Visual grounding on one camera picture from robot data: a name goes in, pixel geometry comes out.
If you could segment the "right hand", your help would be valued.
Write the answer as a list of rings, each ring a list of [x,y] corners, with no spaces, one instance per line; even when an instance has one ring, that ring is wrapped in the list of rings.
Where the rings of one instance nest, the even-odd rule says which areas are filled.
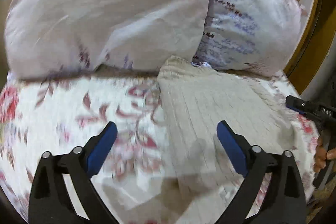
[[[319,173],[320,170],[326,167],[327,160],[335,160],[335,158],[336,158],[336,149],[333,148],[329,151],[326,151],[326,149],[324,149],[323,147],[323,139],[319,137],[314,155],[314,165],[313,165],[314,172]]]

